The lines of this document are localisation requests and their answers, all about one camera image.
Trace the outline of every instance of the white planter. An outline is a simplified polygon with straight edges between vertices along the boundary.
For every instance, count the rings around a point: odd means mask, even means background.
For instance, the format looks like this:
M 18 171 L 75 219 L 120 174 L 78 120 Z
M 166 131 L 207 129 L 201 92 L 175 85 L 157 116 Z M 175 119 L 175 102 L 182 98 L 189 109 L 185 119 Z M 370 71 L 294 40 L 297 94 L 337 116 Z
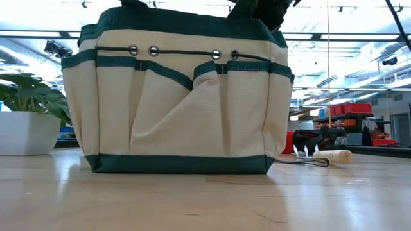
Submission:
M 0 155 L 41 155 L 54 148 L 60 119 L 34 112 L 0 112 Z

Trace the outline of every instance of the wooden handle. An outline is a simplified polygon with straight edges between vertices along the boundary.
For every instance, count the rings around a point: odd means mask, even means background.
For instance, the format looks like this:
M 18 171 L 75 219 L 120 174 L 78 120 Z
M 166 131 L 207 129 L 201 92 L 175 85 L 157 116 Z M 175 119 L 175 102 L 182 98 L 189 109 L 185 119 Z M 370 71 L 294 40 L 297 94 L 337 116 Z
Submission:
M 331 163 L 350 164 L 354 162 L 354 155 L 348 150 L 316 151 L 314 158 L 327 158 Z

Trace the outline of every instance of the fluorescent light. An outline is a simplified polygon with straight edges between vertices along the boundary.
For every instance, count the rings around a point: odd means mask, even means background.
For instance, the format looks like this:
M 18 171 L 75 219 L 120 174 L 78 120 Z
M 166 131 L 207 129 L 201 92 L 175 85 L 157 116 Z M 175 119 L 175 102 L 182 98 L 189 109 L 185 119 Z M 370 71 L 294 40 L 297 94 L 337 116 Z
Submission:
M 324 106 L 320 106 L 320 105 L 290 105 L 290 107 L 323 108 Z
M 366 88 L 350 88 L 353 91 L 386 91 L 386 89 L 366 89 Z
M 358 83 L 354 83 L 351 86 L 349 86 L 349 88 L 362 87 L 362 86 L 365 86 L 369 83 L 372 83 L 372 82 L 378 80 L 379 78 L 380 78 L 379 76 L 375 76 L 375 77 L 369 78 L 368 80 L 359 81 Z
M 387 85 L 388 88 L 402 87 L 411 84 L 411 78 L 395 81 Z
M 310 100 L 307 100 L 307 101 L 304 102 L 304 107 L 306 107 L 306 105 L 310 105 L 310 104 L 313 104 L 313 103 L 323 102 L 323 101 L 325 101 L 325 100 L 327 100 L 327 99 L 328 99 L 328 98 L 323 98 L 323 99 L 310 99 Z
M 328 91 L 327 87 L 307 87 L 307 90 L 321 90 L 321 91 Z M 333 91 L 342 91 L 345 89 L 341 89 L 341 88 L 330 88 L 330 90 Z
M 284 38 L 286 39 L 310 39 L 313 37 L 312 34 L 289 34 L 283 33 Z
M 331 105 L 337 105 L 337 104 L 345 103 L 345 102 L 348 102 L 348 101 L 351 101 L 351 100 L 353 100 L 353 99 L 352 99 L 352 98 L 347 98 L 347 99 L 334 99 L 334 100 L 331 100 L 331 102 L 329 102 L 329 104 L 331 104 Z
M 290 120 L 291 120 L 291 121 L 297 121 L 297 120 L 298 120 L 298 116 L 296 116 L 296 115 L 290 116 Z
M 411 89 L 402 89 L 402 88 L 398 88 L 398 89 L 391 89 L 391 91 L 408 92 L 408 91 L 411 91 Z
M 315 109 L 310 111 L 310 116 L 318 116 L 320 114 L 320 109 Z
M 366 95 L 363 95 L 363 96 L 360 96 L 360 97 L 356 98 L 355 100 L 367 99 L 367 98 L 369 98 L 369 97 L 371 97 L 371 96 L 375 96 L 375 95 L 377 95 L 377 94 L 378 94 L 378 93 L 366 94 Z
M 355 40 L 372 40 L 372 39 L 396 39 L 398 35 L 321 35 L 322 39 L 355 39 Z
M 0 35 L 5 36 L 33 36 L 33 37 L 60 37 L 59 32 L 43 32 L 43 31 L 0 31 Z
M 69 32 L 70 37 L 79 37 L 80 32 Z

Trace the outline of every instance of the metal grommet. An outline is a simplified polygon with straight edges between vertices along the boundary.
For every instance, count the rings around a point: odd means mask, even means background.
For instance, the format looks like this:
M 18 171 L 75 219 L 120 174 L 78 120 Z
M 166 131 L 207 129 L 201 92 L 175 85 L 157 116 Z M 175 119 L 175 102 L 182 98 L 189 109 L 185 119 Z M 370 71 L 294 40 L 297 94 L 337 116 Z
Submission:
M 137 56 L 139 54 L 139 48 L 136 45 L 130 45 L 128 48 L 133 49 L 133 51 L 129 51 L 130 55 Z
M 148 48 L 148 54 L 152 57 L 156 57 L 157 55 L 159 55 L 159 53 L 157 52 L 159 50 L 158 47 L 156 46 L 150 46 Z
M 232 60 L 236 60 L 237 58 L 238 58 L 238 51 L 237 50 L 232 50 L 231 51 L 231 54 L 230 54 L 230 56 L 231 56 L 231 59 Z
M 221 56 L 222 56 L 221 51 L 219 51 L 219 50 L 217 50 L 217 49 L 214 49 L 214 50 L 212 51 L 212 53 L 213 53 L 213 55 L 212 55 L 213 60 L 219 60 L 219 59 L 221 59 Z

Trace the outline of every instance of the red container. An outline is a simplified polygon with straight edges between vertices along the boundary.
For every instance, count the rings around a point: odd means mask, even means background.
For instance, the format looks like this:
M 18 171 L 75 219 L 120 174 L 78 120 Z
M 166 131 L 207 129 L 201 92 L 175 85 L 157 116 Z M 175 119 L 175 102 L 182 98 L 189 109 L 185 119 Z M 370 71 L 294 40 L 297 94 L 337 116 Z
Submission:
M 334 108 L 334 113 L 335 113 L 336 116 L 344 114 L 344 113 L 345 113 L 344 105 L 338 105 L 338 106 L 336 106 L 336 107 Z
M 395 144 L 396 140 L 393 139 L 372 139 L 372 145 L 380 146 L 380 145 L 387 145 L 387 144 Z
M 332 105 L 330 108 L 329 108 L 329 114 L 331 115 L 331 116 L 335 116 L 335 105 Z
M 350 103 L 344 105 L 344 113 L 369 114 L 372 113 L 371 104 L 369 103 Z

